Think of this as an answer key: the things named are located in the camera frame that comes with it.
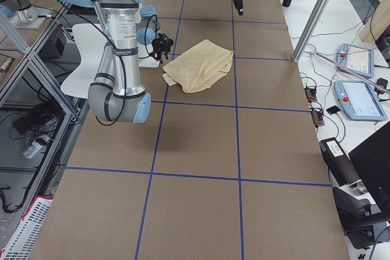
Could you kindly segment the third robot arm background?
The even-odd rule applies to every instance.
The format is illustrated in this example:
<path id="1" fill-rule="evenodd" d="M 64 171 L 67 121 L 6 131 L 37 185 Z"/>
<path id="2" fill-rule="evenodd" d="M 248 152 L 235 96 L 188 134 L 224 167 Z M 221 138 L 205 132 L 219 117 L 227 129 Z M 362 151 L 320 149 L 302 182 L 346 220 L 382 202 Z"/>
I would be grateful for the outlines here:
<path id="1" fill-rule="evenodd" d="M 1 12 L 16 29 L 39 29 L 46 16 L 40 18 L 29 0 L 1 0 Z"/>

